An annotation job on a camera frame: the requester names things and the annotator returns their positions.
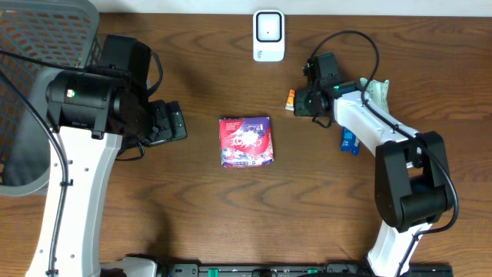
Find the black base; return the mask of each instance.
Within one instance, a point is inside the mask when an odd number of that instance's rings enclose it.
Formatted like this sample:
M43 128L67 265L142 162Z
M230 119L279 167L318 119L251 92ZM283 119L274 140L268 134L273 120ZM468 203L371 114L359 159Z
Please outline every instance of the black base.
M364 264L334 262L326 265L194 265L165 266L162 277L299 277L374 276ZM453 277L449 265L411 265L405 277Z

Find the wood grain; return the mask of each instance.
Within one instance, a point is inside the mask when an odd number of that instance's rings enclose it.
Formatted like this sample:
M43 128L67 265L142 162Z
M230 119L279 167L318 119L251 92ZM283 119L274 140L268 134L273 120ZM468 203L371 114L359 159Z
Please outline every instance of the wood grain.
M340 128L319 128L284 110L288 89L305 86L306 58L344 29L378 44L376 79L391 81L391 113L446 142L460 196L449 232L428 235L413 262L449 262L456 276L492 271L492 27L489 18L288 16L287 51L254 62L251 16L101 15L100 34L137 37L161 57L165 80L153 99L179 100L189 137L115 164L101 227L103 262L129 252L203 263L325 263L362 259L381 218L374 158L341 153ZM347 80L374 66L362 38L327 43ZM151 80L157 79L152 67ZM218 120L269 115L275 162L220 166ZM20 276L38 240L45 198L0 198L0 276ZM437 225L444 224L445 215Z

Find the blue packet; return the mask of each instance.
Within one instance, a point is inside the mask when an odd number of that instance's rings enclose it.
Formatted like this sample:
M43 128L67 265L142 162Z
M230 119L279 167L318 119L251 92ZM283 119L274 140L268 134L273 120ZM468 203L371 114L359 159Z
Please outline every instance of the blue packet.
M351 152L352 155L359 155L361 144L359 139L354 135L351 130L342 127L341 130L341 147L342 152Z

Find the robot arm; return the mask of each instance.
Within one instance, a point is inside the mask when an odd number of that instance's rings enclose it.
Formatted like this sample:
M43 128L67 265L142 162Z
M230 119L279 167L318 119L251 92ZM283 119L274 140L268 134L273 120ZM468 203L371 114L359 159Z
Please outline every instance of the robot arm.
M42 231L26 276L47 275L52 237L57 237L53 233L58 209L64 212L55 249L55 274L50 275L100 276L99 231L108 179L117 155L134 147L186 138L177 102L148 102L155 90L145 89L151 55L154 53L150 48L134 38L109 35L98 66L82 73L46 69L53 71L49 74L52 80L43 91L48 117L68 160L70 185L66 189L58 185L62 180L61 163L50 145L50 186ZM129 258L108 269L114 268L129 277L153 277L157 264L149 259Z
M398 124L399 129L404 130L407 134L411 134L413 137L418 135L417 130L403 125L401 122L397 121L387 112L385 112L382 108L379 108L377 105L372 103L372 100L367 93L365 98L368 99L368 105L371 105L371 107L375 109L377 113L384 116L390 122ZM333 112L334 120L341 126L351 130L361 140L361 142L369 148L372 154L376 156L377 160L378 158L380 160L385 158L384 151L378 151L380 150L378 149L378 147L380 145L384 145L387 142L390 143L389 148L392 148L392 152L403 151L403 153L400 153L400 158L404 158L405 151L407 151L407 158L405 159L405 163L400 162L399 168L395 170L399 176L403 176L403 179L407 180L406 182L402 183L393 182L391 184L391 182L387 182L386 185L389 185L389 188L387 188L389 189L389 192L386 192L386 195L391 195L392 198L397 198L397 201L399 202L401 199L400 196L402 195L397 195L397 192L394 192L392 190L407 189L406 192L403 193L404 198L409 199L414 197L419 198L422 201L422 203L420 203L420 207L417 207L416 205L412 206L414 212L418 215L410 215L411 212L409 212L408 210L398 209L397 207L410 207L409 205L406 206L405 204L408 203L404 203L403 201L401 202L401 205L398 205L399 203L395 203L396 205L394 205L394 207L393 203L388 204L387 201L380 201L380 199L383 198L384 192L381 193L381 186L380 184L376 183L375 195L377 207L381 216L384 218L384 221L377 236L377 241L367 255L367 261L375 275L395 276L398 273L399 265L405 255L405 252L411 245L414 234L418 231L428 230L432 226L431 223L436 222L436 219L439 218L440 214L446 210L447 201L446 199L443 199L443 197L446 196L446 191L440 190L440 193L436 194L435 191L432 190L434 187L434 182L432 182L433 180L430 180L429 178L425 179L425 177L423 177L425 181L423 181L422 178L417 178L417 181L412 183L412 180L409 179L408 174L405 175L407 168L413 167L415 162L415 160L411 161L411 159L408 158L408 153L412 150L415 151L414 154L416 156L420 155L421 153L419 153L418 149L416 148L408 147L402 149L398 147L398 145L405 145L405 142L408 140L408 138L392 130L387 124L382 122L371 111L369 111L366 105L362 105L360 91L356 90L354 92L344 93L339 98L336 98L333 104ZM377 163L376 182L378 182L378 175L392 175L395 172L385 172L385 170L381 168L381 166L379 166L379 168L378 166L379 164ZM427 191L422 191L422 195L419 195L418 193L414 193L414 191L417 190L418 186L427 186L428 188L430 187L430 189L428 189ZM436 197L434 199L428 199L424 195ZM428 204L423 203L427 201L435 201L439 202L439 204L437 204L435 207L429 208ZM393 212L390 212L392 216L388 216L388 209ZM402 220L395 219L398 217L398 213L400 214L400 217L403 218ZM413 220L413 222L405 222L406 218L412 218L415 220ZM403 264L401 270L402 273L408 271L410 257L412 256L416 248L417 243L414 244L413 248L411 249L410 255L408 256L406 262Z

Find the white plug-in device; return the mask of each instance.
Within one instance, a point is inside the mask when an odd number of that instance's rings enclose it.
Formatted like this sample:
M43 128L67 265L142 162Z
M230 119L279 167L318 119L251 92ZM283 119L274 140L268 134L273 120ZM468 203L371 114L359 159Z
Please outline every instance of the white plug-in device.
M279 62L285 53L285 16L278 10L260 10L253 15L253 58Z

